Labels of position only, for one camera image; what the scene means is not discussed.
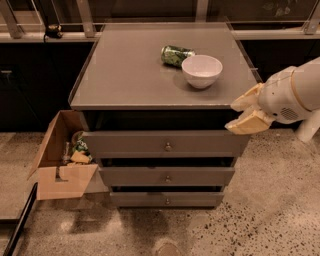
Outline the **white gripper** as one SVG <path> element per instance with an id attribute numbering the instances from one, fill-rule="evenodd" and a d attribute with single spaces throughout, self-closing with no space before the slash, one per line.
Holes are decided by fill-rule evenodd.
<path id="1" fill-rule="evenodd" d="M 298 75 L 306 77 L 304 72 L 309 68 L 309 65 L 289 66 L 273 74 L 264 84 L 250 88 L 231 103 L 231 108 L 240 112 L 258 103 L 263 111 L 247 109 L 225 128 L 237 135 L 255 134 L 268 130 L 274 119 L 291 124 L 310 117 L 311 111 L 297 96 L 294 84 L 294 78 Z"/>

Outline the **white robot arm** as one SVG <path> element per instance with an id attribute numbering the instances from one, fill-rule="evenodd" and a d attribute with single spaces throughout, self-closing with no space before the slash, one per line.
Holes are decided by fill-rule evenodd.
<path id="1" fill-rule="evenodd" d="M 259 133 L 273 122 L 301 121 L 295 134 L 310 141 L 320 128 L 320 58 L 275 73 L 237 98 L 231 108 L 242 112 L 225 125 L 234 134 Z"/>

